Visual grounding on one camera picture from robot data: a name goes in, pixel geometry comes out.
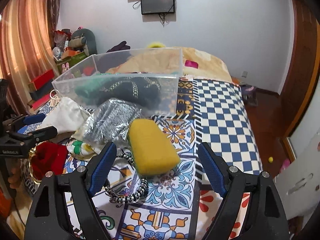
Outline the white cloth pouch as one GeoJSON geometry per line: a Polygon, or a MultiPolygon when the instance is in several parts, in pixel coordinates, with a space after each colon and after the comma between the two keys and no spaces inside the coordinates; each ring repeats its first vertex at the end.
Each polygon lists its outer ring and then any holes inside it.
{"type": "Polygon", "coordinates": [[[75,132],[89,116],[88,111],[75,101],[63,97],[57,106],[46,115],[38,129],[53,126],[56,128],[58,135],[75,132]]]}

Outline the floral fabric scrunchie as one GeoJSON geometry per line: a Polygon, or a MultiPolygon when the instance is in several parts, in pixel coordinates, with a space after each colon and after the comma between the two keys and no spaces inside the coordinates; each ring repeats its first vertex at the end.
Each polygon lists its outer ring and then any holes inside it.
{"type": "Polygon", "coordinates": [[[83,161],[90,161],[92,157],[100,153],[99,148],[92,147],[89,144],[74,138],[71,138],[67,142],[66,148],[73,158],[83,161]]]}

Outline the red velvet pouch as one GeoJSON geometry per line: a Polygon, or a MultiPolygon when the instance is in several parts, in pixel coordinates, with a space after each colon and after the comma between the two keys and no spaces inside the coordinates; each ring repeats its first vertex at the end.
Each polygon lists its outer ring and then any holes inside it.
{"type": "Polygon", "coordinates": [[[37,180],[42,180],[48,171],[55,175],[63,174],[63,168],[67,158],[67,147],[45,141],[36,146],[35,155],[31,158],[33,176],[37,180]]]}

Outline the silver glitter pouch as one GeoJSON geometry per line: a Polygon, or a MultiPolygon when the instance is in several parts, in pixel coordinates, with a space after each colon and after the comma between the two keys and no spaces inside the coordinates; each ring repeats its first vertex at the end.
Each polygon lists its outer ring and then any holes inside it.
{"type": "Polygon", "coordinates": [[[126,147],[131,123],[142,117],[139,105],[112,98],[102,103],[72,137],[98,148],[103,148],[109,141],[117,147],[126,147]]]}

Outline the green knitted glove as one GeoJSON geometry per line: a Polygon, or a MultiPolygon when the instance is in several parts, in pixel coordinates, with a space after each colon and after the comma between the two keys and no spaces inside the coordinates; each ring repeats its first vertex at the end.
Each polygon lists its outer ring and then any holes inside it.
{"type": "Polygon", "coordinates": [[[93,102],[101,101],[106,97],[105,88],[109,81],[109,78],[87,80],[83,84],[76,86],[75,93],[82,100],[93,104],[93,102]]]}

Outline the yellow sponge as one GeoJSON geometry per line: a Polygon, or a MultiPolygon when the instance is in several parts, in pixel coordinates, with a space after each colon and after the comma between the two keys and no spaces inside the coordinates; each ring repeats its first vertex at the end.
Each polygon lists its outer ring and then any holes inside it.
{"type": "Polygon", "coordinates": [[[136,170],[141,176],[165,174],[180,163],[174,146],[153,120],[134,120],[128,140],[136,170]]]}

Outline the black hat with chain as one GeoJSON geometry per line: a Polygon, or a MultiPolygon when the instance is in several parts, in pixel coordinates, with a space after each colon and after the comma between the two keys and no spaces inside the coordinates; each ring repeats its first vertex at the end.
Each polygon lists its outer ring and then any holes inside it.
{"type": "Polygon", "coordinates": [[[154,109],[161,102],[161,85],[153,77],[122,77],[108,82],[105,88],[106,97],[120,99],[154,109]]]}

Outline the red gift box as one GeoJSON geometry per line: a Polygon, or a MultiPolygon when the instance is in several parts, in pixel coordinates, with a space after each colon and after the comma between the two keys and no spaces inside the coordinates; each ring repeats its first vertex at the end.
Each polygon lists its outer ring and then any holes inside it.
{"type": "Polygon", "coordinates": [[[50,69],[35,77],[30,83],[28,83],[29,92],[34,92],[41,89],[45,84],[52,80],[54,76],[54,71],[50,69]]]}

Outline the pink rabbit figurine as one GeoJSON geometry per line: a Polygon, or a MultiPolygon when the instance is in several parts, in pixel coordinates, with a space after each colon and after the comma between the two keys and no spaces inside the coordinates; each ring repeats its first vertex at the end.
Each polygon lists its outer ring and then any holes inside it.
{"type": "Polygon", "coordinates": [[[68,62],[63,63],[63,64],[61,65],[61,68],[62,68],[62,73],[67,72],[67,71],[70,69],[69,63],[68,63],[68,62]]]}

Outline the green storage box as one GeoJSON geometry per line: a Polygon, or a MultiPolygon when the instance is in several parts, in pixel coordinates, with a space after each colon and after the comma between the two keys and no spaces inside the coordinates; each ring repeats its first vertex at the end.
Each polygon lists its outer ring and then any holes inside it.
{"type": "Polygon", "coordinates": [[[58,71],[60,74],[63,74],[62,73],[62,68],[61,68],[61,65],[63,63],[66,63],[68,62],[69,63],[69,66],[70,68],[72,68],[74,65],[76,65],[77,63],[81,62],[82,60],[84,60],[86,58],[86,54],[84,52],[81,52],[79,54],[76,54],[74,56],[69,56],[69,57],[66,57],[65,59],[63,60],[59,60],[56,62],[56,66],[58,68],[58,71]]]}

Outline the orange curtain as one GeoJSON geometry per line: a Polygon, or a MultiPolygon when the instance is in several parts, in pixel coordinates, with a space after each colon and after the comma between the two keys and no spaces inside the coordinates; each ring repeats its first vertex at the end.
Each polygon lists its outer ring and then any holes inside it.
{"type": "Polygon", "coordinates": [[[48,0],[9,0],[1,13],[1,77],[17,114],[28,111],[29,83],[48,70],[58,75],[48,23],[48,0]]]}

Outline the clear plastic storage box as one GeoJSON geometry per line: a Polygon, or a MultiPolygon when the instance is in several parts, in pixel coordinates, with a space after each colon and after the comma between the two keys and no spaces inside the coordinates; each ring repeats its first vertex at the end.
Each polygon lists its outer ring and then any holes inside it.
{"type": "Polygon", "coordinates": [[[145,48],[91,55],[53,81],[60,97],[96,109],[108,99],[135,103],[148,115],[176,114],[180,48],[145,48]]]}

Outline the brown wooden door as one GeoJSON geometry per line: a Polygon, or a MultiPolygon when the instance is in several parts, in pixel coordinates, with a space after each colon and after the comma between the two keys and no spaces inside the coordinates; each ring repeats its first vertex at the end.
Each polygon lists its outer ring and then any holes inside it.
{"type": "Polygon", "coordinates": [[[282,139],[290,137],[301,122],[318,77],[318,22],[304,0],[292,0],[294,40],[289,71],[280,94],[284,118],[282,139]]]}

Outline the dark purple jacket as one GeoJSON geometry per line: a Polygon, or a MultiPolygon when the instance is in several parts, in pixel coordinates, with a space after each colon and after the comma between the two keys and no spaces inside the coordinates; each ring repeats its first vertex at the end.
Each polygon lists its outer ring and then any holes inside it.
{"type": "Polygon", "coordinates": [[[121,50],[130,50],[131,47],[127,45],[126,41],[120,42],[118,45],[115,45],[111,49],[107,51],[107,53],[114,52],[114,51],[121,51],[121,50]]]}

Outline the small black wall monitor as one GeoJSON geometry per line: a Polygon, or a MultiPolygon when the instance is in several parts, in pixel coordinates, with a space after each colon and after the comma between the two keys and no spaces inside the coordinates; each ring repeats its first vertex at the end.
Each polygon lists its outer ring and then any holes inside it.
{"type": "Polygon", "coordinates": [[[174,14],[175,0],[140,0],[142,15],[174,14]]]}

